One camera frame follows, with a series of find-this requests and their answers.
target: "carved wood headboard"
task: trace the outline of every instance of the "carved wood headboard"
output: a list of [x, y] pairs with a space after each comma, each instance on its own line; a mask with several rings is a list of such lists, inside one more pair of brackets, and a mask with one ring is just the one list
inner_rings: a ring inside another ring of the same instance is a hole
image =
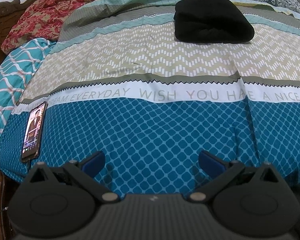
[[[12, 27], [17, 24], [21, 15], [25, 10], [36, 0], [27, 0], [20, 4], [20, 0], [13, 0], [12, 2], [0, 2], [0, 47], [4, 39], [9, 34]], [[5, 59], [6, 55], [0, 48], [0, 64]]]

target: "black folded cloth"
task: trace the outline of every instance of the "black folded cloth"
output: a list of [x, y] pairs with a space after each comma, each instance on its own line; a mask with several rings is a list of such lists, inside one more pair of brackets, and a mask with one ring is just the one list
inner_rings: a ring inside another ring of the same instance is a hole
[[181, 0], [176, 3], [175, 36], [193, 43], [242, 43], [254, 29], [229, 0]]

